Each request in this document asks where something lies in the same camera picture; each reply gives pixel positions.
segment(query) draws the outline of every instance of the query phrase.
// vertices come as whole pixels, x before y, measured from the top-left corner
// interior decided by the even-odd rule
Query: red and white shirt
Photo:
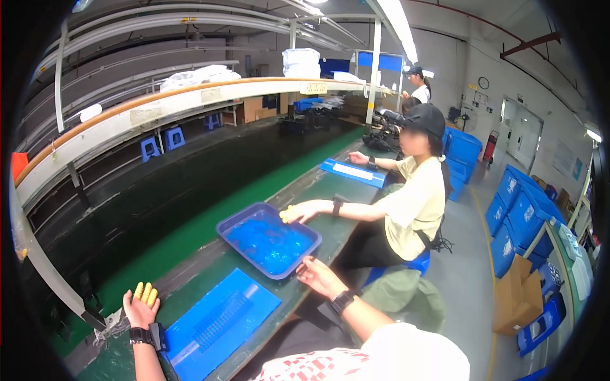
[[[468,381],[464,353],[442,335],[396,323],[376,330],[362,349],[335,348],[268,361],[254,381]]]

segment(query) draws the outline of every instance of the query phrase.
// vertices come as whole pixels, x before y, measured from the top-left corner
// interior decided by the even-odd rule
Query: yellow floor line
[[[495,270],[493,268],[493,258],[492,258],[492,248],[489,244],[489,231],[487,230],[487,224],[485,223],[485,216],[483,215],[483,211],[481,210],[481,204],[479,203],[479,199],[476,197],[476,191],[474,189],[470,189],[472,193],[472,197],[475,199],[476,209],[479,211],[479,217],[481,218],[481,224],[483,225],[483,231],[485,232],[485,241],[487,242],[487,252],[489,253],[489,267],[492,271],[492,292],[495,296]],[[485,377],[486,381],[492,379],[493,373],[493,363],[495,361],[495,347],[496,347],[496,334],[492,335],[492,351],[491,357],[489,358],[489,364],[487,365],[487,377]]]

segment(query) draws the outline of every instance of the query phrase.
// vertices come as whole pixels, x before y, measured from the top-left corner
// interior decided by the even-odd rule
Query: black pants
[[[252,360],[233,378],[233,381],[247,381],[260,374],[262,366],[274,358],[328,351],[333,348],[350,348],[356,346],[349,335],[338,327],[324,331],[313,324],[297,319],[286,323],[271,340],[257,353]]]
[[[392,250],[386,238],[384,219],[372,223],[361,221],[337,257],[337,269],[389,267],[404,262]]]

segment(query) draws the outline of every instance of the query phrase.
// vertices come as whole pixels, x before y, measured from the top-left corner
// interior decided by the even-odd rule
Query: ceiling
[[[530,41],[534,38],[549,34],[551,31],[556,31],[556,26],[550,21],[540,4],[536,0],[401,0],[403,7],[407,11],[407,18],[413,25],[425,27],[425,20],[412,20],[409,18],[409,9],[412,7],[428,7],[430,12],[453,12],[453,10],[442,10],[440,6],[450,7],[455,10],[463,11],[471,15],[478,16],[487,20],[492,24],[496,24],[508,32],[516,35],[524,41]],[[192,0],[95,0],[91,6],[83,12],[75,13],[68,19],[70,27],[78,26],[93,18],[100,17],[104,14],[114,13],[119,10],[134,8],[138,6],[171,4],[171,3],[186,3],[195,2]],[[208,4],[226,5],[231,7],[241,7],[251,9],[258,12],[264,12],[270,15],[280,16],[283,18],[308,15],[307,12],[300,10],[283,0],[226,0],[226,1],[198,1]],[[326,3],[311,4],[318,7],[324,14],[337,13],[372,13],[369,6],[364,0],[329,0]],[[511,49],[519,44],[519,41],[511,37],[502,30],[493,27],[489,24],[480,23],[481,32],[484,39],[493,43],[501,49],[502,44],[506,50]],[[248,27],[223,26],[223,25],[197,25],[198,30],[191,27],[191,32],[199,32],[201,34],[222,34],[222,35],[252,35],[260,33],[259,30]],[[357,43],[350,40],[348,37],[342,39],[346,45],[355,48]],[[584,88],[584,77],[577,70],[578,65],[576,60],[571,55],[565,40],[561,40],[561,44],[557,41],[551,41],[545,44],[536,46],[536,50],[544,56],[548,69],[545,71],[552,78],[553,86],[572,86],[578,87],[578,91],[584,98],[587,96]]]

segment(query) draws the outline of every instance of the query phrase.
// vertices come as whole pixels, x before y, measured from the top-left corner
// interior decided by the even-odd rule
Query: blue plastic mat
[[[284,224],[279,211],[257,202],[220,221],[216,231],[239,254],[271,279],[284,279],[322,242],[300,223]]]
[[[324,162],[320,164],[320,169],[347,177],[348,179],[357,180],[380,189],[383,188],[383,184],[386,181],[385,175],[373,171],[367,171],[366,169],[358,168],[346,163],[337,162],[331,158],[324,160]]]
[[[202,381],[275,310],[281,300],[235,269],[165,332],[182,381]]]

